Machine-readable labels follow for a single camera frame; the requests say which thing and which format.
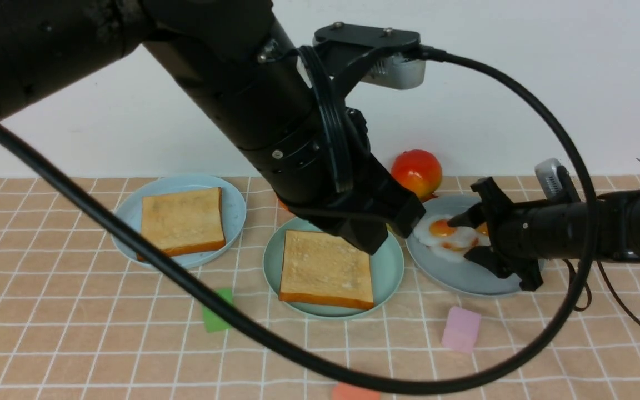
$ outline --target green block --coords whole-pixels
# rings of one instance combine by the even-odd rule
[[[228,302],[233,306],[233,293],[231,291],[231,288],[219,289],[218,291],[216,291],[216,294],[221,296],[226,302]],[[206,332],[208,333],[220,332],[222,330],[227,330],[231,328],[231,325],[229,325],[221,317],[214,314],[207,307],[203,307],[202,312],[203,312],[204,327],[206,329]]]

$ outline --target pink block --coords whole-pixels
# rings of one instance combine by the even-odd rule
[[[478,340],[481,315],[460,307],[451,307],[441,344],[444,347],[470,354]]]
[[[339,383],[332,390],[332,400],[379,400],[380,393]]]

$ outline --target fried egg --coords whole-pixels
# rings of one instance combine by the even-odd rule
[[[478,225],[476,228],[476,233],[478,234],[478,246],[490,246],[491,239],[488,237],[488,226],[485,222]]]
[[[475,246],[490,245],[487,228],[449,226],[448,221],[452,217],[450,215],[424,216],[417,223],[412,234],[435,256],[452,263],[464,261],[465,253]]]

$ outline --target red tomato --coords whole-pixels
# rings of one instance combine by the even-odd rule
[[[443,169],[437,158],[424,150],[409,150],[400,154],[392,166],[392,177],[411,190],[422,202],[429,200],[441,186]]]

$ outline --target orange block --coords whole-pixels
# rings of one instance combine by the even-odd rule
[[[332,400],[379,400],[379,392],[339,383],[332,390]]]

